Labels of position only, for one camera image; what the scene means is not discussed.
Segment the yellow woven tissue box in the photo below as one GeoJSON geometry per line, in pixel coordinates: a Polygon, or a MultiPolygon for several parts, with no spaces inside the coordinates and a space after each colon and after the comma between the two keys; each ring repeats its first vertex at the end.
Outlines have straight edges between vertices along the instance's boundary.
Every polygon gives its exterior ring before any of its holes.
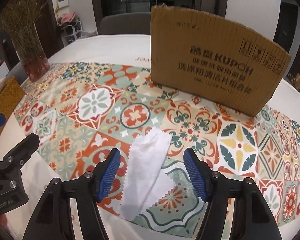
{"type": "Polygon", "coordinates": [[[25,92],[15,77],[0,79],[0,114],[5,116],[6,122],[24,95],[25,92]]]}

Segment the white cloth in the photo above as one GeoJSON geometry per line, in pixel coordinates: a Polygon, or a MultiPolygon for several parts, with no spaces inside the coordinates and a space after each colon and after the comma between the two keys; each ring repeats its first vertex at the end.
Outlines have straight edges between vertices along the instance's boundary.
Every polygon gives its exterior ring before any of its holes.
{"type": "Polygon", "coordinates": [[[171,135],[153,127],[132,143],[119,204],[121,218],[134,220],[174,187],[173,180],[161,170],[171,140],[171,135]]]}

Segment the white shoe rack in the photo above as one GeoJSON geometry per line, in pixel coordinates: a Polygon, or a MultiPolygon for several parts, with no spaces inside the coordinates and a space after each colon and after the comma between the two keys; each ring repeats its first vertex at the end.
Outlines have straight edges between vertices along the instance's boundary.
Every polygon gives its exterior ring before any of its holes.
{"type": "Polygon", "coordinates": [[[96,33],[91,33],[83,29],[82,22],[75,12],[63,14],[57,18],[57,26],[65,47],[76,40],[94,37],[96,35],[96,33]]]}

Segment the glass flower vase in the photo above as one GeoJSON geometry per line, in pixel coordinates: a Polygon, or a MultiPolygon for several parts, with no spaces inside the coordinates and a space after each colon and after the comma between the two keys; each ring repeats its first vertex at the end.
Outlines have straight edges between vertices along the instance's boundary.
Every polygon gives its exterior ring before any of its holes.
{"type": "Polygon", "coordinates": [[[15,32],[12,42],[30,81],[38,81],[50,70],[34,23],[15,32]]]}

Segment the patterned tile tablecloth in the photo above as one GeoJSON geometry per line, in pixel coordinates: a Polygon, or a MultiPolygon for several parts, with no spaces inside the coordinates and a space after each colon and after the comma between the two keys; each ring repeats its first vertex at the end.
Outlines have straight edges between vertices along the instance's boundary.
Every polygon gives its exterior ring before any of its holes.
{"type": "Polygon", "coordinates": [[[97,36],[77,41],[50,58],[39,81],[26,81],[14,114],[25,134],[40,138],[38,152],[63,179],[74,179],[121,151],[106,220],[131,226],[130,238],[189,239],[206,205],[194,194],[183,165],[190,147],[226,176],[255,179],[283,239],[300,230],[300,93],[281,81],[254,118],[151,80],[148,35],[97,36]],[[158,163],[154,198],[134,219],[124,219],[126,173],[137,137],[161,130],[170,140],[158,163]]]}

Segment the dried flower bouquet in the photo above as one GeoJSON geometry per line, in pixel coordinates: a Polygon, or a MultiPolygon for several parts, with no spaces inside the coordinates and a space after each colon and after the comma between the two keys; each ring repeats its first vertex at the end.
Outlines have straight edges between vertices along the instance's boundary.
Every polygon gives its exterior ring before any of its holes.
{"type": "Polygon", "coordinates": [[[46,0],[9,0],[0,13],[0,28],[12,38],[20,28],[42,16],[46,0]]]}

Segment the grey dining chair left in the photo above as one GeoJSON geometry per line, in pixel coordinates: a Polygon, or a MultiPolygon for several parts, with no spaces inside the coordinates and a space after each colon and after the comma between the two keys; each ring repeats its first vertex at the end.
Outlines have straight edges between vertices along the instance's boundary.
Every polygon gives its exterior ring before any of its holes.
{"type": "Polygon", "coordinates": [[[101,20],[99,35],[149,35],[150,12],[134,12],[106,16],[101,20]]]}

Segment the brown cardboard box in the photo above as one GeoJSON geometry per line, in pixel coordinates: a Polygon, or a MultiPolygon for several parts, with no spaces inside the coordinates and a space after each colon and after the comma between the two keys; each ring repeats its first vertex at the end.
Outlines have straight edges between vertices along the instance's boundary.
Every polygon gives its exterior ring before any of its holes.
{"type": "Polygon", "coordinates": [[[289,54],[253,29],[188,8],[151,9],[154,83],[256,116],[273,96],[289,54]]]}

